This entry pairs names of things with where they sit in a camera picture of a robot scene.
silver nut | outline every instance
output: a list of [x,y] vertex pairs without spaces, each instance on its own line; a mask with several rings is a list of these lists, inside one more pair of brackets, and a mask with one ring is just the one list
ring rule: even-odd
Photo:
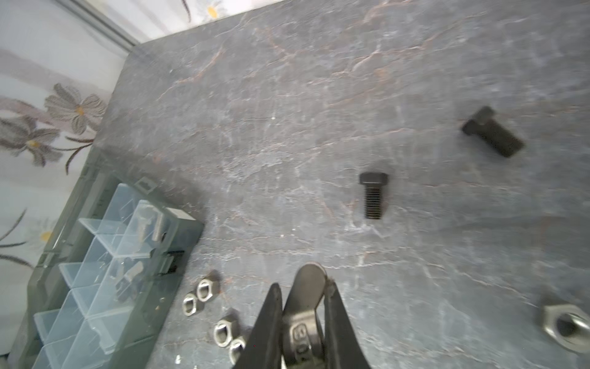
[[196,296],[199,300],[207,302],[213,300],[219,294],[219,282],[209,278],[203,278],[196,286]]
[[244,338],[244,336],[239,336],[238,338],[235,338],[233,341],[231,341],[230,343],[230,361],[232,365],[235,365],[235,363],[238,361],[238,359],[240,358],[240,355],[242,354],[242,352],[246,349],[246,339]]
[[213,339],[219,347],[227,347],[230,342],[238,335],[238,322],[234,319],[221,319],[215,324],[213,329]]
[[590,316],[576,305],[546,306],[543,329],[570,351],[590,352]]
[[191,316],[196,312],[203,310],[203,303],[199,301],[196,295],[189,292],[182,300],[182,312],[186,316]]

marble countertop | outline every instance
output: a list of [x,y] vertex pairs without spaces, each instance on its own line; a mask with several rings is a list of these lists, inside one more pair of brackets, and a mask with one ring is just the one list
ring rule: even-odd
[[[148,368],[229,368],[214,323],[309,261],[375,369],[590,367],[539,325],[590,312],[589,40],[587,1],[292,0],[135,48],[96,146],[205,223]],[[482,105],[524,150],[460,132]]]

black bolt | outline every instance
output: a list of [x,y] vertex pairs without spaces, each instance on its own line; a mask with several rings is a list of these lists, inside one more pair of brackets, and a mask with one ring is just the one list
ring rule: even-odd
[[381,186],[387,184],[387,174],[365,172],[359,183],[365,185],[365,218],[381,219]]
[[516,154],[524,143],[493,119],[495,112],[489,106],[482,107],[463,125],[463,133],[476,134],[506,158]]

gray flower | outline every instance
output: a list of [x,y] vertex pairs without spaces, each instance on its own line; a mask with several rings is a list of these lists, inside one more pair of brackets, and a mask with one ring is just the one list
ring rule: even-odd
[[86,97],[82,101],[80,91],[60,83],[53,86],[55,95],[45,99],[47,112],[53,119],[70,122],[75,134],[81,135],[86,127],[98,132],[100,119],[104,115],[107,105],[95,94]]
[[61,158],[61,152],[49,145],[59,135],[59,129],[37,128],[35,119],[28,116],[0,118],[0,148],[15,156],[25,150],[30,152],[35,166],[45,166],[48,161],[57,162]]

wall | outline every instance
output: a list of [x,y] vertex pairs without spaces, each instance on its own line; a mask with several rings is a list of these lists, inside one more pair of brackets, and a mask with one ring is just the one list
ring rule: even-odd
[[0,2],[0,354],[125,57],[53,2]]

